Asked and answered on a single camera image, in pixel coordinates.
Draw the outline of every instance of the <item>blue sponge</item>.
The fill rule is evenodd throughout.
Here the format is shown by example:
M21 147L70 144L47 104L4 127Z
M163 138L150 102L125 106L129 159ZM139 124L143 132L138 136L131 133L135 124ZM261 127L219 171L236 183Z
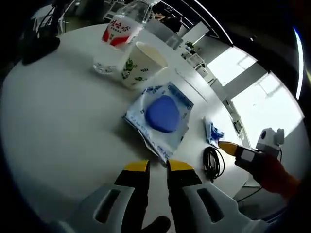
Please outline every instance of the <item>blue sponge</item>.
M146 110L145 118L150 127L163 133L176 131L181 121L174 100L166 95L156 99Z

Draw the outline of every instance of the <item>bottle label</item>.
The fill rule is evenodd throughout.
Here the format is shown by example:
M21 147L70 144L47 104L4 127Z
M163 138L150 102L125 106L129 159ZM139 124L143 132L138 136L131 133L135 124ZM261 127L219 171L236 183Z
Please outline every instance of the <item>bottle label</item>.
M142 24L132 20L131 18L115 15L107 26L102 41L125 50L128 45L134 42L142 29Z

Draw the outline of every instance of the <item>desk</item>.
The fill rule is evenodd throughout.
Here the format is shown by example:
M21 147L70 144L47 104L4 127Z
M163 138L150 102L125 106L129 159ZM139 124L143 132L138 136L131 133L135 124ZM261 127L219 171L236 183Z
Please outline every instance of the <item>desk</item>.
M131 162L152 159L142 139L121 116L140 95L92 69L93 54L106 25L60 36L60 47L36 63L21 63L3 84L1 136L13 177L30 206L45 221L66 218L79 201L103 183L113 183ZM142 31L139 41L156 47L170 68L150 84L173 82L193 103L189 131L174 159L189 163L202 181L202 152L208 144L202 119L224 130L225 139L239 143L229 113L204 79L164 42ZM234 196L247 172L224 154L226 170L214 184ZM157 216L172 218L166 169L152 163L149 205L144 225Z

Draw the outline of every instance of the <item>plastic water bottle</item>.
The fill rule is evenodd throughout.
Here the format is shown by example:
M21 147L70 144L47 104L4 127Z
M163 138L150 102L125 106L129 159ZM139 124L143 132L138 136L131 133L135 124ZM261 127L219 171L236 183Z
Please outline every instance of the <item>plastic water bottle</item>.
M101 45L94 57L93 66L97 72L113 72L117 67L114 62L121 60L125 51L135 42L150 18L152 7L158 2L160 0L136 0L116 12L102 36L102 42L106 45Z

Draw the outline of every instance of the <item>white paper cup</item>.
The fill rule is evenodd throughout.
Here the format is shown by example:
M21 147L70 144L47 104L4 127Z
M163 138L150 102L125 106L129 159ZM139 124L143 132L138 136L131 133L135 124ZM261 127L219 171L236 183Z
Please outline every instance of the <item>white paper cup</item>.
M136 42L123 67L122 83L128 88L135 88L167 67L167 61L158 50Z

